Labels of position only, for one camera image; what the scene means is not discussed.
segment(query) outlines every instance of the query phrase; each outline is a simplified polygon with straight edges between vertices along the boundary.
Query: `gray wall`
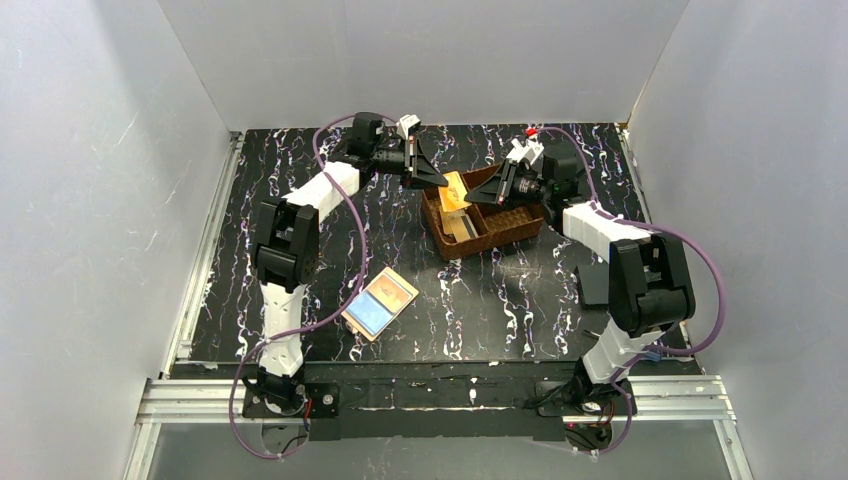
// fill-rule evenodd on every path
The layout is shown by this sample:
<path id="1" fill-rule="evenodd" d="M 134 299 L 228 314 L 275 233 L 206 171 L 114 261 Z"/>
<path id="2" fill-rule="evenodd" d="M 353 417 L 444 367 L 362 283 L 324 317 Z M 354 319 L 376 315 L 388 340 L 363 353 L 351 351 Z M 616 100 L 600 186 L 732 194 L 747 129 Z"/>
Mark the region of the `gray wall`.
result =
<path id="1" fill-rule="evenodd" d="M 701 360 L 758 478 L 845 478 L 846 125 L 838 0 L 693 0 L 631 123 L 654 221 L 703 242 L 727 279 L 727 328 Z"/>
<path id="2" fill-rule="evenodd" d="M 626 121 L 688 0 L 159 0 L 231 130 Z"/>
<path id="3" fill-rule="evenodd" d="M 227 144 L 155 0 L 3 3 L 0 477 L 123 473 Z"/>

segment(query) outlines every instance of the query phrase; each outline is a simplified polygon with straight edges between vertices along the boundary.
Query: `wicker basket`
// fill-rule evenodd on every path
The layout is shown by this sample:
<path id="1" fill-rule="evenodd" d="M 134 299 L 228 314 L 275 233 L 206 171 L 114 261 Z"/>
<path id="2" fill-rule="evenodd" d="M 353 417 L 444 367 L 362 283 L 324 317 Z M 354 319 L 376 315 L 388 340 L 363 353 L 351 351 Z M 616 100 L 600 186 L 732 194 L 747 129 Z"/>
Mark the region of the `wicker basket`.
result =
<path id="1" fill-rule="evenodd" d="M 497 171 L 498 165 L 465 172 L 462 181 L 468 190 L 480 185 Z M 502 245 L 539 235 L 544 223 L 542 207 L 538 205 L 504 209 L 489 205 L 471 205 L 466 209 L 471 222 L 477 229 L 477 238 L 459 242 L 444 234 L 439 215 L 441 200 L 438 188 L 423 191 L 421 208 L 436 240 L 439 254 L 445 260 L 467 257 Z"/>

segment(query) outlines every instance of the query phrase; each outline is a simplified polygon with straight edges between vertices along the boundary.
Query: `black marble surface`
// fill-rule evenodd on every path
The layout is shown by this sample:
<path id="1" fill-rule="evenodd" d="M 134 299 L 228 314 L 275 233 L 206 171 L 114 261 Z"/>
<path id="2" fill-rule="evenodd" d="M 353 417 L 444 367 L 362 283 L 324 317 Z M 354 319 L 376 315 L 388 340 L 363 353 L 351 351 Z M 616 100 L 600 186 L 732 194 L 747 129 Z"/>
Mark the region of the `black marble surface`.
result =
<path id="1" fill-rule="evenodd" d="M 527 127 L 429 126 L 419 138 L 441 172 L 466 171 L 501 161 L 510 139 Z M 583 145 L 604 207 L 643 219 L 615 126 L 563 128 Z M 190 360 L 236 362 L 261 338 L 262 298 L 247 255 L 252 213 L 262 200 L 279 198 L 318 173 L 314 131 L 247 132 Z M 324 134 L 322 150 L 339 138 L 340 130 Z M 544 133 L 541 141 L 559 139 Z M 369 280 L 390 266 L 421 293 L 376 342 L 340 324 L 305 334 L 307 361 L 574 360 L 591 348 L 595 340 L 581 330 L 600 332 L 608 313 L 580 309 L 571 273 L 578 264 L 597 261 L 591 251 L 544 227 L 536 238 L 444 261 L 420 202 L 420 192 L 402 191 L 388 176 L 375 177 L 354 197 L 368 234 Z M 360 248 L 355 230 L 344 205 L 321 225 L 323 256 L 307 287 L 305 323 L 323 319 L 350 295 Z M 666 337 L 682 341 L 678 332 Z"/>

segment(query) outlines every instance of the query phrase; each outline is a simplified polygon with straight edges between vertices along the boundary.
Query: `floor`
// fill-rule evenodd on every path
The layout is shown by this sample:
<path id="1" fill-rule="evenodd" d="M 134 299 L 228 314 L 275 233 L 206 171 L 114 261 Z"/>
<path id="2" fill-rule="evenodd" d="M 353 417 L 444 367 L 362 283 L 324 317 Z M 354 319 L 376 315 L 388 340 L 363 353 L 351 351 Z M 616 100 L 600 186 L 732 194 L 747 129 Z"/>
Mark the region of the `floor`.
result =
<path id="1" fill-rule="evenodd" d="M 644 219 L 613 124 L 567 124 L 583 145 L 604 207 Z M 527 125 L 426 127 L 423 149 L 441 172 L 500 162 L 509 141 Z M 191 362 L 237 362 L 262 335 L 261 295 L 248 259 L 259 202 L 279 198 L 319 171 L 311 158 L 314 129 L 246 133 L 214 264 L 192 342 Z M 324 134 L 332 148 L 340 130 Z M 543 134 L 542 142 L 558 139 Z M 420 208 L 421 193 L 375 177 L 354 197 L 369 241 L 369 273 L 392 267 L 420 295 L 378 338 L 368 342 L 340 325 L 306 334 L 307 362 L 444 362 L 575 360 L 594 344 L 584 329 L 601 331 L 606 311 L 576 302 L 574 268 L 597 257 L 545 227 L 526 241 L 461 260 L 442 260 Z M 304 313 L 314 323 L 350 294 L 358 241 L 350 212 L 336 208 L 321 225 L 321 265 L 307 287 Z M 682 343 L 679 332 L 666 335 Z M 686 366 L 680 365 L 681 373 Z"/>

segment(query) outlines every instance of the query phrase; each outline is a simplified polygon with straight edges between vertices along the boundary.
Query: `purple hose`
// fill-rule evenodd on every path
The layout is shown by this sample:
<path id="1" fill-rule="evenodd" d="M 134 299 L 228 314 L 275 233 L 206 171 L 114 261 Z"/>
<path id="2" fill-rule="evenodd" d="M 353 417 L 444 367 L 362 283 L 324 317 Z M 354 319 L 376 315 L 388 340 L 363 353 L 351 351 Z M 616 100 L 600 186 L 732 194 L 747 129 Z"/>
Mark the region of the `purple hose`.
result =
<path id="1" fill-rule="evenodd" d="M 598 213 L 598 215 L 601 215 L 602 217 L 608 218 L 610 220 L 614 220 L 615 222 L 621 223 L 623 225 L 630 225 L 632 227 L 641 228 L 645 230 L 655 230 L 658 232 L 663 232 L 675 236 L 681 241 L 683 241 L 683 243 L 689 245 L 689 247 L 692 248 L 692 250 L 694 250 L 695 253 L 697 253 L 701 257 L 701 259 L 707 265 L 707 268 L 710 269 L 710 273 L 712 273 L 713 275 L 713 280 L 715 280 L 716 290 L 718 292 L 718 314 L 716 315 L 716 321 L 713 325 L 713 329 L 710 331 L 710 334 L 707 335 L 707 338 L 705 338 L 704 341 L 695 345 L 694 347 L 670 348 L 661 345 L 650 345 L 647 348 L 662 353 L 668 353 L 671 355 L 692 355 L 709 347 L 710 344 L 712 344 L 718 337 L 719 332 L 721 332 L 721 329 L 724 326 L 724 318 L 726 316 L 727 305 L 727 290 L 724 286 L 724 279 L 722 279 L 721 272 L 718 271 L 718 266 L 715 264 L 715 262 L 713 262 L 710 256 L 707 255 L 707 252 L 705 252 L 704 249 L 701 248 L 701 246 L 698 245 L 694 240 L 674 229 L 668 227 L 659 227 L 649 223 L 637 222 L 635 220 L 626 220 L 624 218 L 618 218 L 615 215 L 612 215 L 609 212 L 605 211 L 603 207 L 601 207 L 600 202 L 598 201 L 598 192 L 597 190 L 595 190 L 595 184 L 592 181 L 592 174 L 591 169 L 589 168 L 589 162 L 586 161 L 586 155 L 584 155 L 583 149 L 581 148 L 580 144 L 577 143 L 577 140 L 575 140 L 574 137 L 571 136 L 571 134 L 559 127 L 541 127 L 537 128 L 536 130 L 540 132 L 559 132 L 565 135 L 565 137 L 568 138 L 571 143 L 574 144 L 574 147 L 577 149 L 577 153 L 580 155 L 580 160 L 583 161 L 583 166 L 586 168 L 586 179 L 589 182 L 589 189 L 592 192 L 592 198 L 590 201 L 592 203 L 592 208 L 595 209 L 595 212 Z M 616 381 L 618 381 L 618 378 L 622 374 L 624 374 L 624 372 L 628 368 L 632 367 L 637 362 L 639 362 L 641 358 L 642 354 L 636 355 L 635 357 L 631 358 L 624 364 L 624 366 L 616 370 L 612 374 L 612 377 L 610 377 L 610 383 L 612 384 L 612 387 L 616 389 L 618 393 L 620 393 L 621 396 L 624 397 L 624 399 L 626 400 L 624 403 L 627 405 L 627 421 L 624 423 L 624 430 L 621 431 L 621 435 L 619 435 L 618 438 L 616 438 L 615 441 L 613 441 L 607 448 L 599 450 L 599 453 L 609 453 L 614 450 L 621 444 L 621 442 L 624 441 L 624 438 L 627 436 L 627 432 L 630 431 L 630 425 L 633 423 L 633 406 L 630 404 L 630 399 L 627 395 L 627 392 L 625 392 L 623 388 L 618 386 L 616 384 Z"/>
<path id="2" fill-rule="evenodd" d="M 317 130 L 315 132 L 315 134 L 312 136 L 312 150 L 315 153 L 315 160 L 317 160 L 318 164 L 321 165 L 322 170 L 324 169 L 324 162 L 321 160 L 321 154 L 318 150 L 318 135 L 320 135 L 321 132 L 323 132 L 325 130 L 329 130 L 330 128 L 332 128 L 336 124 L 341 123 L 341 122 L 348 120 L 350 118 L 353 118 L 353 117 L 354 117 L 354 115 L 347 115 L 345 117 L 333 120 L 332 122 L 327 124 L 326 127 Z M 385 119 L 387 119 L 387 120 L 389 120 L 393 123 L 397 123 L 394 119 L 389 118 L 385 115 L 383 115 L 383 118 L 385 118 Z M 232 389 L 230 389 L 230 398 L 229 398 L 229 403 L 228 403 L 227 414 L 228 414 L 229 419 L 230 419 L 230 426 L 233 428 L 233 433 L 236 436 L 236 440 L 238 440 L 238 442 L 241 444 L 242 447 L 244 447 L 245 450 L 247 450 L 250 454 L 252 454 L 256 457 L 264 458 L 264 459 L 267 459 L 267 460 L 276 460 L 278 458 L 288 457 L 289 455 L 292 455 L 295 452 L 297 452 L 300 449 L 300 446 L 298 446 L 298 447 L 296 447 L 292 450 L 289 450 L 285 453 L 282 453 L 282 454 L 262 453 L 262 452 L 258 452 L 256 450 L 252 449 L 247 444 L 247 442 L 244 440 L 244 438 L 241 436 L 241 433 L 239 433 L 238 428 L 236 427 L 235 414 L 233 413 L 233 404 L 235 403 L 236 388 L 238 388 L 238 383 L 239 383 L 239 380 L 241 379 L 241 374 L 242 374 L 242 371 L 244 370 L 244 366 L 247 364 L 247 361 L 249 359 L 253 358 L 259 352 L 261 352 L 262 349 L 264 349 L 265 346 L 268 345 L 269 343 L 271 343 L 275 340 L 279 340 L 283 337 L 287 337 L 289 335 L 294 335 L 296 333 L 301 334 L 301 333 L 309 332 L 311 330 L 315 330 L 315 329 L 323 327 L 324 325 L 335 320 L 350 305 L 350 303 L 353 301 L 354 297 L 356 297 L 356 294 L 362 288 L 362 284 L 365 282 L 365 277 L 367 276 L 367 273 L 368 273 L 367 272 L 368 245 L 367 245 L 367 241 L 365 239 L 365 227 L 362 225 L 362 218 L 359 216 L 359 212 L 356 210 L 356 206 L 353 204 L 353 201 L 350 199 L 348 194 L 345 193 L 344 189 L 338 183 L 336 183 L 336 181 L 333 179 L 333 177 L 331 177 L 329 174 L 327 174 L 325 172 L 324 175 L 327 177 L 327 180 L 330 181 L 330 184 L 333 186 L 333 188 L 335 188 L 339 193 L 342 194 L 342 198 L 344 199 L 347 206 L 350 208 L 351 213 L 353 213 L 354 221 L 356 221 L 356 228 L 357 228 L 357 230 L 359 230 L 359 241 L 362 244 L 362 258 L 361 258 L 361 263 L 360 263 L 360 266 L 359 266 L 359 274 L 357 274 L 357 276 L 356 276 L 356 284 L 354 285 L 353 290 L 351 291 L 350 297 L 348 297 L 348 299 L 345 300 L 345 302 L 342 304 L 342 306 L 339 307 L 339 309 L 336 310 L 335 312 L 333 312 L 330 316 L 328 316 L 324 320 L 321 320 L 318 323 L 315 323 L 315 324 L 312 324 L 312 325 L 307 325 L 305 327 L 295 328 L 295 329 L 289 330 L 287 332 L 278 333 L 276 335 L 272 335 L 271 337 L 269 337 L 265 340 L 260 341 L 259 343 L 256 344 L 255 347 L 253 347 L 249 352 L 247 352 L 247 354 L 245 354 L 242 357 L 241 362 L 239 362 L 239 366 L 236 369 L 235 378 L 233 379 L 233 387 L 232 387 Z"/>

